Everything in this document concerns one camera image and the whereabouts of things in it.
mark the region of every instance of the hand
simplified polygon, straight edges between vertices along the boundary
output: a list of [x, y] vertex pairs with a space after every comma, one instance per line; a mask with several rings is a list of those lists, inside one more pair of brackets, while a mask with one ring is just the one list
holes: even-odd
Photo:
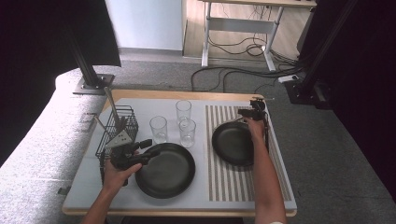
[[264, 122], [263, 120], [254, 120], [251, 118], [244, 117], [244, 120], [247, 122], [248, 128], [251, 133], [251, 138], [256, 139], [259, 138], [262, 140], [264, 137]]
[[109, 190], [114, 194], [117, 194], [122, 187], [125, 179], [129, 178], [133, 173], [142, 168], [142, 164], [138, 163], [131, 166], [128, 170], [121, 171], [116, 169], [110, 160], [106, 160], [105, 164], [105, 181], [103, 189]]

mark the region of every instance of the power strip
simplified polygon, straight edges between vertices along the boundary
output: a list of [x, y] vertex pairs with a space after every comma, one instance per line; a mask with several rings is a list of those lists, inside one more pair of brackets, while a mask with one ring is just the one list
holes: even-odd
[[277, 79], [280, 83], [284, 83], [287, 81], [297, 81], [298, 77], [296, 75], [291, 75], [291, 76], [286, 76], [286, 77], [280, 77]]

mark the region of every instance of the frying pan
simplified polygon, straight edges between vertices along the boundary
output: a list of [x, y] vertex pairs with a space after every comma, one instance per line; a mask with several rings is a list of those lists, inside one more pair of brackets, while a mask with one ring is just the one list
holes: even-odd
[[253, 164], [254, 148], [248, 125], [242, 122], [221, 124], [212, 135], [212, 146], [224, 161], [236, 166]]
[[175, 197], [187, 189], [194, 178], [194, 158], [186, 148], [173, 143], [156, 145], [147, 152], [155, 150], [161, 154], [135, 173], [137, 186], [153, 198]]

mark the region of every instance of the wire basket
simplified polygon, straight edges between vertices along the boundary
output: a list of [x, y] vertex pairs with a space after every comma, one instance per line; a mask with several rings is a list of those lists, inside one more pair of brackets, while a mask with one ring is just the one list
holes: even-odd
[[[136, 117], [134, 116], [134, 111], [129, 105], [116, 105], [117, 114], [119, 117], [125, 117], [127, 120], [125, 125], [125, 132], [132, 138], [132, 143], [136, 139], [137, 131], [139, 125], [137, 124]], [[105, 150], [105, 156], [110, 155], [110, 148], [105, 149], [105, 145], [113, 139], [118, 133], [116, 130], [116, 122], [114, 120], [113, 111], [111, 111], [110, 117], [108, 118], [107, 124], [105, 125], [106, 132], [103, 132], [102, 139], [100, 140], [99, 147], [96, 149], [95, 156], [100, 160], [102, 152]]]

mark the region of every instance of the clear glass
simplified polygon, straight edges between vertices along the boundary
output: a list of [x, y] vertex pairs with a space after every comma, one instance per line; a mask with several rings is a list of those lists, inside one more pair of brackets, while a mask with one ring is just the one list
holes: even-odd
[[185, 119], [183, 122], [178, 125], [180, 129], [180, 144], [183, 147], [192, 147], [195, 142], [196, 124], [192, 119]]
[[166, 118], [157, 116], [150, 120], [149, 126], [151, 127], [153, 140], [156, 144], [167, 142], [168, 131]]
[[182, 100], [176, 103], [177, 110], [177, 125], [186, 126], [187, 119], [191, 117], [191, 103], [190, 101]]

